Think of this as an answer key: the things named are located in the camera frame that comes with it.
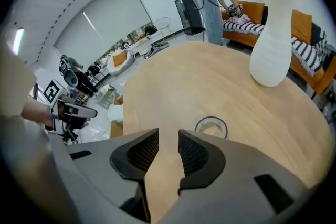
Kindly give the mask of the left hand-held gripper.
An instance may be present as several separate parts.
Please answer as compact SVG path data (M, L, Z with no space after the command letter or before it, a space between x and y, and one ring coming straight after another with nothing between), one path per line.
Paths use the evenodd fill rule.
M87 122L87 118L82 117L97 116L97 110L95 109L64 102L62 98L68 96L68 91L56 80L49 83L43 92L43 96L48 101L51 113L51 122L46 125L46 129L52 134L63 135L65 129L82 129Z

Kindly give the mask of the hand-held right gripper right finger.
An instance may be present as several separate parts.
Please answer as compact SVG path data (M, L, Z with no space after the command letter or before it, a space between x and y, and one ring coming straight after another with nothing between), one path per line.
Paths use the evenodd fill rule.
M289 223L312 189L262 151L179 130L184 178L161 223Z

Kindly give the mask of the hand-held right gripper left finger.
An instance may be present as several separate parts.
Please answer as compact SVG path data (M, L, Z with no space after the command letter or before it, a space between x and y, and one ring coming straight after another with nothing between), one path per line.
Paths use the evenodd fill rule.
M80 223L151 222L145 175L158 129L68 146L52 135L51 151Z

